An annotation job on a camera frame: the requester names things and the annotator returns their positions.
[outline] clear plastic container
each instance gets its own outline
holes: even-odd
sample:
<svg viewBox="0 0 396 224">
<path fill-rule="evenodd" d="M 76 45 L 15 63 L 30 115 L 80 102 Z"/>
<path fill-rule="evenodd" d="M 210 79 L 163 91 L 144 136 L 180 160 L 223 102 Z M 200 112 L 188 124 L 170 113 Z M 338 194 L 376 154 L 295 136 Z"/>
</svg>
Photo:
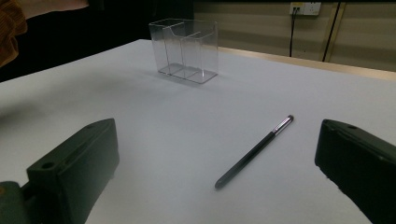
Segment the clear plastic container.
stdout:
<svg viewBox="0 0 396 224">
<path fill-rule="evenodd" d="M 218 74 L 218 25 L 166 19 L 149 25 L 159 72 L 197 83 Z"/>
</svg>

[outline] stylus pen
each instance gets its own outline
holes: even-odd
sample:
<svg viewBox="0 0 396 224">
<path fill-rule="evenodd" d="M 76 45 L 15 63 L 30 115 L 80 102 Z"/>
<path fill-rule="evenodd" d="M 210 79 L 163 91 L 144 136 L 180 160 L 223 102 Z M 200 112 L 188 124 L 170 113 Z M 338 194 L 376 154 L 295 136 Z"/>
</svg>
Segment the stylus pen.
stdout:
<svg viewBox="0 0 396 224">
<path fill-rule="evenodd" d="M 270 133 L 265 136 L 259 144 L 249 151 L 239 162 L 237 162 L 225 175 L 223 175 L 218 182 L 216 182 L 215 188 L 221 189 L 230 180 L 233 179 L 255 156 L 257 156 L 278 134 L 280 134 L 292 121 L 294 117 L 289 115 L 279 125 L 276 126 Z"/>
</svg>

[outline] table edge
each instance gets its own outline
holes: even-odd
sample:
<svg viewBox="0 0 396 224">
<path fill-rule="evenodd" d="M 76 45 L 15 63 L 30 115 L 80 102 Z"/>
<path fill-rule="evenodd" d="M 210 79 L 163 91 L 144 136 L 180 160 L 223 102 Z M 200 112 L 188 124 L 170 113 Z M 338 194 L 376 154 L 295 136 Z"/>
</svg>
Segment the table edge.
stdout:
<svg viewBox="0 0 396 224">
<path fill-rule="evenodd" d="M 290 63 L 304 67 L 318 68 L 318 69 L 340 72 L 340 73 L 348 73 L 363 77 L 373 77 L 373 78 L 393 80 L 393 81 L 396 80 L 396 72 L 376 70 L 372 68 L 363 68 L 363 67 L 350 66 L 350 65 L 337 64 L 337 63 L 317 62 L 307 59 L 291 58 L 286 56 L 260 53 L 260 52 L 248 51 L 243 49 L 229 49 L 229 48 L 219 47 L 219 51 L 224 53 L 242 55 L 250 58 L 260 58 L 272 62 Z"/>
</svg>

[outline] tabletop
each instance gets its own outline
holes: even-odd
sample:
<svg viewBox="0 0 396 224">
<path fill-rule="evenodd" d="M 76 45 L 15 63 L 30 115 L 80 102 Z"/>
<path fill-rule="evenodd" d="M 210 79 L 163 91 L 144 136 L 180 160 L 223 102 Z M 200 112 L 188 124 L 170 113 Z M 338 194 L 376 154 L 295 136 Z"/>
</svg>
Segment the tabletop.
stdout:
<svg viewBox="0 0 396 224">
<path fill-rule="evenodd" d="M 1 181 L 114 118 L 120 165 L 87 223 L 370 223 L 314 163 L 324 119 L 396 145 L 396 82 L 221 51 L 205 84 L 159 74 L 150 41 L 0 83 Z M 286 116 L 226 187 L 216 181 Z"/>
</svg>

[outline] pen tip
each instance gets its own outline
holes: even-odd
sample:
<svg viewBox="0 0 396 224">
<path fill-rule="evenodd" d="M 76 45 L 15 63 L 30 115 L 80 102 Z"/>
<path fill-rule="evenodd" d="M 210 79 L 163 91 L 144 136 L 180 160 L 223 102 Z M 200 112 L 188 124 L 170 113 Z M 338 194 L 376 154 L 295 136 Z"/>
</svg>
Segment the pen tip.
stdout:
<svg viewBox="0 0 396 224">
<path fill-rule="evenodd" d="M 222 187 L 223 187 L 222 181 L 216 182 L 216 184 L 215 184 L 215 189 L 221 189 Z"/>
</svg>

